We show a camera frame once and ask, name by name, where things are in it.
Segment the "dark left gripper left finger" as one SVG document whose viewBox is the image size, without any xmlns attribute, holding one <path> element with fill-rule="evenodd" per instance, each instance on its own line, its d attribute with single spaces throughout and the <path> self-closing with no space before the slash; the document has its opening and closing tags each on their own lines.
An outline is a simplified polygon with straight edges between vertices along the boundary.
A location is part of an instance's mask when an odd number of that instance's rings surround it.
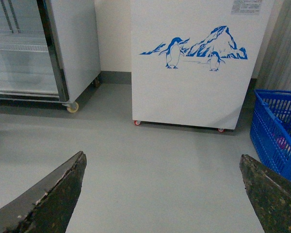
<svg viewBox="0 0 291 233">
<path fill-rule="evenodd" d="M 64 233 L 81 194 L 87 165 L 77 152 L 0 208 L 0 233 Z"/>
</svg>

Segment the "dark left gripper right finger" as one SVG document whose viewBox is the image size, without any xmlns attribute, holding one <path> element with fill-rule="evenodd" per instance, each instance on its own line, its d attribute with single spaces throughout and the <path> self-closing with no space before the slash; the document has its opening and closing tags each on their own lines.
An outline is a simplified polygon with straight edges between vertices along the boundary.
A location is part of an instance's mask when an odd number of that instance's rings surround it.
<svg viewBox="0 0 291 233">
<path fill-rule="evenodd" d="M 248 154 L 239 164 L 246 194 L 266 233 L 291 233 L 291 181 Z"/>
</svg>

